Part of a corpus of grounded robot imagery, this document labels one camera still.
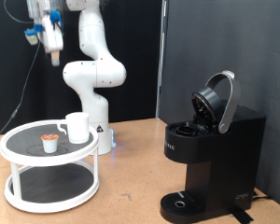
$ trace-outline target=cable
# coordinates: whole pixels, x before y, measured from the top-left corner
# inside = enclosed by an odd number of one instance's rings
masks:
[[[254,197],[254,198],[252,199],[252,202],[257,201],[257,200],[259,200],[259,199],[272,199],[272,197],[270,197],[270,196]]]
[[[18,19],[11,16],[11,14],[7,10],[7,0],[4,0],[4,9],[6,10],[7,14],[12,18],[12,20],[20,22],[20,23],[33,23],[32,21],[19,21]]]
[[[35,53],[35,57],[34,57],[34,60],[32,61],[32,64],[30,66],[30,69],[29,69],[29,72],[28,72],[28,76],[26,78],[26,81],[25,81],[25,84],[24,84],[24,87],[22,88],[22,92],[21,92],[21,100],[17,106],[17,108],[15,109],[15,111],[12,113],[12,115],[10,116],[10,119],[8,121],[8,123],[4,126],[4,128],[0,131],[0,134],[3,132],[3,130],[8,126],[8,124],[16,117],[16,114],[18,113],[18,110],[21,106],[21,102],[22,102],[22,99],[23,99],[23,96],[24,96],[24,93],[25,93],[25,89],[26,89],[26,85],[27,85],[27,82],[28,82],[28,78],[30,76],[30,73],[31,73],[31,70],[35,64],[35,59],[36,59],[36,56],[37,56],[37,53],[38,53],[38,50],[39,50],[39,46],[40,46],[40,42],[38,43],[38,47],[37,47],[37,50],[36,50],[36,53]]]

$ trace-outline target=wooden table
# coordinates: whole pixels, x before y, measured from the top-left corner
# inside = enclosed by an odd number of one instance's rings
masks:
[[[164,156],[166,124],[144,119],[110,126],[117,146],[99,158],[100,188],[89,201],[68,211],[30,214],[12,207],[4,197],[10,164],[0,155],[0,224],[168,223],[160,215],[160,200],[184,189],[187,165]],[[84,161],[92,163],[92,156]],[[255,219],[254,224],[280,224],[280,205],[273,200],[255,201],[247,213]],[[239,224],[232,216],[201,223]]]

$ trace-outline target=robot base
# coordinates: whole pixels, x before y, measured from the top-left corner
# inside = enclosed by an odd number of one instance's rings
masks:
[[[104,155],[112,150],[116,146],[113,138],[113,129],[110,129],[108,121],[90,123],[90,126],[94,128],[99,135],[99,155]]]

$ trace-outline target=blue light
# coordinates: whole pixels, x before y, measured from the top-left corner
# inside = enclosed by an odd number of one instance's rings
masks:
[[[112,132],[112,147],[116,147],[116,142],[114,142],[114,130],[111,129]]]

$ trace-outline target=coffee maker lid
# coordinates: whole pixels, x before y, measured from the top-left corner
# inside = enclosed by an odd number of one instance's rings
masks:
[[[221,99],[214,92],[215,86],[224,78],[227,78],[231,84],[231,94],[226,107]],[[213,75],[206,83],[203,89],[193,93],[193,106],[196,115],[204,117],[212,124],[218,124],[218,131],[226,133],[231,126],[233,115],[240,102],[241,86],[234,78],[234,73],[223,71]]]

